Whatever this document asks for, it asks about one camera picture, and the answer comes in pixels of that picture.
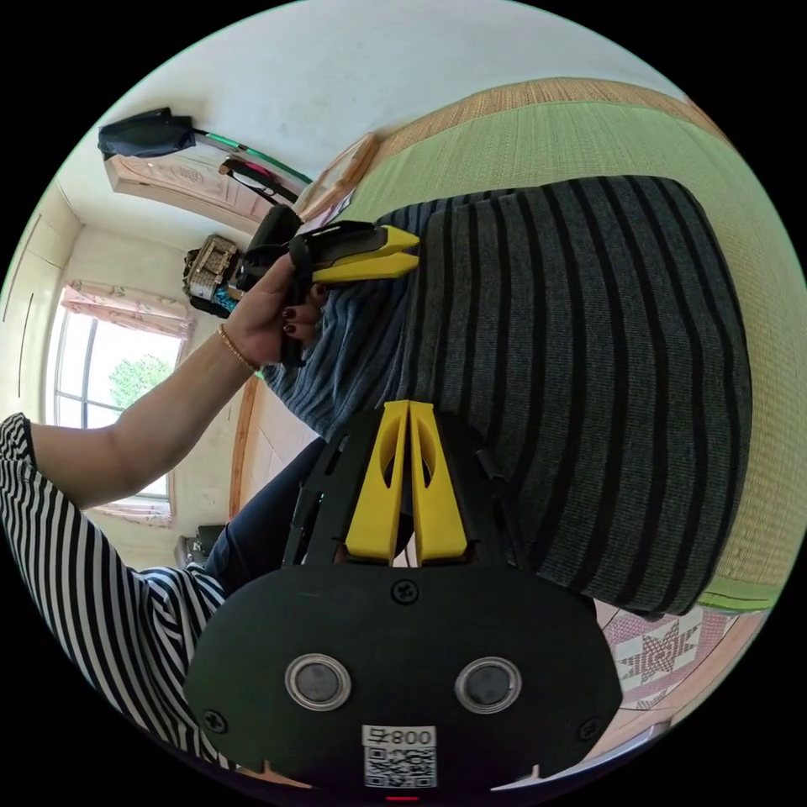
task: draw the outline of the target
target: qr code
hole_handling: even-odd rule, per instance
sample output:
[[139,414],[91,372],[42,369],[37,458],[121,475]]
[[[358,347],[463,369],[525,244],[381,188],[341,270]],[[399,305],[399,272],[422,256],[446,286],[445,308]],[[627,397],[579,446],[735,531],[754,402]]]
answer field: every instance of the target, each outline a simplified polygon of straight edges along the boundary
[[368,788],[437,787],[437,749],[365,748]]

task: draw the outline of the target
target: pink curtain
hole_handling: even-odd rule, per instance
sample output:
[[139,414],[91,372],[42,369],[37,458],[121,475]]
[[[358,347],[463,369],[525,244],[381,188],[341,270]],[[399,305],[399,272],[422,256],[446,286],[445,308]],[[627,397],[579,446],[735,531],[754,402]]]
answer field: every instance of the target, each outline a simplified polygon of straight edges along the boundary
[[122,286],[70,281],[61,304],[72,314],[85,314],[130,330],[175,336],[188,342],[194,320],[185,303]]
[[170,529],[174,524],[174,516],[169,502],[138,502],[128,499],[125,502],[105,504],[103,507],[93,508],[97,513],[111,515],[116,519],[131,521],[133,524],[142,524],[149,527],[163,527]]

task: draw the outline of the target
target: woven mat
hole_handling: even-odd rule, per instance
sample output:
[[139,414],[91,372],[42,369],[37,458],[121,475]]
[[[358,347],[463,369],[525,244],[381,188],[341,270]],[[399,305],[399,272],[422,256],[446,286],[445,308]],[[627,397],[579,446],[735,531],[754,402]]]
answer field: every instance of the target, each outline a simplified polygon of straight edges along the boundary
[[547,78],[533,82],[507,84],[504,87],[477,92],[425,115],[423,118],[418,118],[382,140],[381,147],[367,169],[367,173],[411,145],[469,120],[537,103],[575,101],[602,101],[656,109],[681,120],[687,120],[711,135],[721,138],[725,143],[729,143],[725,135],[700,108],[694,104],[679,101],[677,98],[670,98],[663,92],[637,87],[633,84],[606,82],[599,79]]
[[671,177],[688,187],[729,262],[746,324],[754,422],[736,523],[703,604],[768,608],[807,525],[807,289],[767,194],[721,135],[635,104],[508,108],[387,156],[340,218],[372,221],[432,198],[619,174]]

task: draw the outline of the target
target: door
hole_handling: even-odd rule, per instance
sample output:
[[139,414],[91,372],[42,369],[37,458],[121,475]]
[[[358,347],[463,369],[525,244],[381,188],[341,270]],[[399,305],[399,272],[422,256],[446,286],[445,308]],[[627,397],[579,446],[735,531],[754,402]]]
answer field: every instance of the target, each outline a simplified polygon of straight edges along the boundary
[[170,204],[253,235],[272,205],[220,174],[224,159],[221,152],[198,147],[149,159],[114,156],[104,165],[116,193]]

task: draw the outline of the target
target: black and white striped sleeve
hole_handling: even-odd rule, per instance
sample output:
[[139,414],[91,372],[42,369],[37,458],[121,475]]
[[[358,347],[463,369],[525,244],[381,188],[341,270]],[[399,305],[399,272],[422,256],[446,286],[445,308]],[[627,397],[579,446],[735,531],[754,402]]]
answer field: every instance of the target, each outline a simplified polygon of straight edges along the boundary
[[0,523],[45,623],[99,694],[163,741],[229,767],[182,697],[195,640],[217,605],[214,584],[184,570],[127,567],[38,472],[21,414],[0,424]]

